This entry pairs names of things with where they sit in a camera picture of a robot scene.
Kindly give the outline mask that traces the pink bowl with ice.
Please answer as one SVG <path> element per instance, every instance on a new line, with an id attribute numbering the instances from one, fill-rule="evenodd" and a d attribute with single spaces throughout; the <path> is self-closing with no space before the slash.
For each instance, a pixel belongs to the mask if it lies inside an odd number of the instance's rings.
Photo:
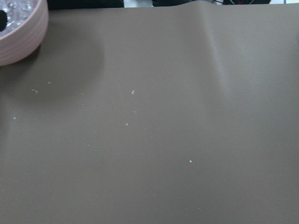
<path id="1" fill-rule="evenodd" d="M 18 62 L 42 43 L 49 22 L 46 0 L 0 2 L 0 65 Z"/>

